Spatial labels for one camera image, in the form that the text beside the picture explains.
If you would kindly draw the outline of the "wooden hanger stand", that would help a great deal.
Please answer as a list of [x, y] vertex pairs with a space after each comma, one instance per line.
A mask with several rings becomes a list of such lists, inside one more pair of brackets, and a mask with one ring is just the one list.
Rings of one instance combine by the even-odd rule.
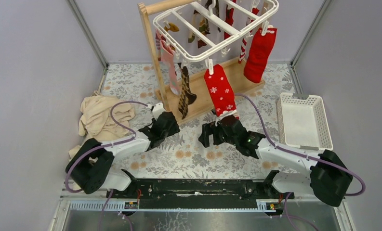
[[[213, 66], [220, 64], [225, 71], [227, 79], [236, 93], [247, 93], [263, 86], [264, 81], [253, 83], [244, 76], [244, 67], [249, 56], [249, 50], [255, 33], [261, 28], [264, 35], [269, 28], [270, 17], [278, 11], [279, 3], [276, 0], [264, 2], [264, 12], [254, 15], [250, 9], [240, 6], [231, 0], [224, 2], [234, 8], [234, 23], [230, 26], [225, 22], [225, 17], [217, 17], [213, 12], [215, 2], [206, 9], [197, 0], [164, 0], [151, 5], [138, 4], [139, 14], [142, 19], [145, 36], [150, 55], [155, 68], [158, 81], [156, 96], [164, 105], [164, 108], [173, 112], [178, 123], [188, 122], [200, 115], [212, 112], [214, 105], [204, 75], [207, 70], [213, 74]], [[209, 21], [210, 34], [203, 35], [191, 25], [193, 11], [197, 10]], [[180, 31], [165, 31], [167, 23], [176, 24]], [[192, 43], [188, 43], [189, 30], [196, 35]], [[181, 92], [181, 71], [178, 63], [186, 66], [190, 77], [191, 92], [197, 95], [193, 104], [188, 106], [188, 114], [182, 119], [178, 110], [180, 95], [175, 95], [170, 89], [168, 69], [162, 61], [158, 61], [155, 44], [155, 33], [159, 30], [162, 38], [174, 50], [174, 64], [177, 72], [177, 81]], [[251, 37], [247, 39], [246, 55], [242, 63], [238, 63], [242, 38], [252, 30]], [[224, 40], [224, 32], [230, 37]]]

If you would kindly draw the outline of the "red snowflake santa sock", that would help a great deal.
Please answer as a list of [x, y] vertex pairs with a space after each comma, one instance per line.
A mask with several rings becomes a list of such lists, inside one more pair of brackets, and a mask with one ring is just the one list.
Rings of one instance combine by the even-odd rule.
[[220, 64], [213, 66], [213, 74], [207, 70], [204, 80], [216, 112], [221, 114], [223, 111], [237, 110], [235, 94]]

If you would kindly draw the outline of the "brown yellow argyle sock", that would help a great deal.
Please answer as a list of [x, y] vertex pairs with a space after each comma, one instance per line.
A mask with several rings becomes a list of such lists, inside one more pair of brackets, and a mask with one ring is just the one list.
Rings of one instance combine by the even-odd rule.
[[197, 95], [191, 92], [190, 89], [190, 77], [186, 66], [182, 66], [182, 63], [178, 63], [181, 71], [181, 94], [178, 102], [178, 110], [184, 119], [188, 114], [188, 106], [193, 104], [197, 99]]

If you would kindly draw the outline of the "white plastic basket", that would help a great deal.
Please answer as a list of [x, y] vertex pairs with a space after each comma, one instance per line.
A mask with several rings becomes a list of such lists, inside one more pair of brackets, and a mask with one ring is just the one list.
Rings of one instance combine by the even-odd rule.
[[281, 93], [277, 120], [280, 143], [307, 150], [333, 150], [322, 97]]

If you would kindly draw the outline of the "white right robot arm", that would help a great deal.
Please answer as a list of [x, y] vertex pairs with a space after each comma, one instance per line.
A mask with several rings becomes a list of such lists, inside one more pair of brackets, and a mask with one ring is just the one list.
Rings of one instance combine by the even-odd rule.
[[203, 124], [199, 142], [209, 147], [228, 143], [242, 155], [277, 162], [293, 173], [272, 170], [263, 180], [263, 193], [275, 198], [280, 193], [315, 196], [327, 205], [338, 207], [353, 180], [341, 159], [330, 150], [313, 152], [274, 142], [264, 134], [248, 131], [240, 120], [230, 115], [219, 122]]

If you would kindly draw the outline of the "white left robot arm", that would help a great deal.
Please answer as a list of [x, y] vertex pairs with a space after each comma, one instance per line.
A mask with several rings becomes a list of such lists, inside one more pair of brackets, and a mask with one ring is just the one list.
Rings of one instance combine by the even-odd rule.
[[179, 131], [174, 114], [162, 112], [150, 126], [139, 129], [135, 135], [105, 142], [88, 139], [66, 166], [66, 175], [86, 194], [115, 189], [125, 198], [132, 197], [136, 191], [133, 178], [126, 170], [115, 170], [112, 165], [158, 147]]

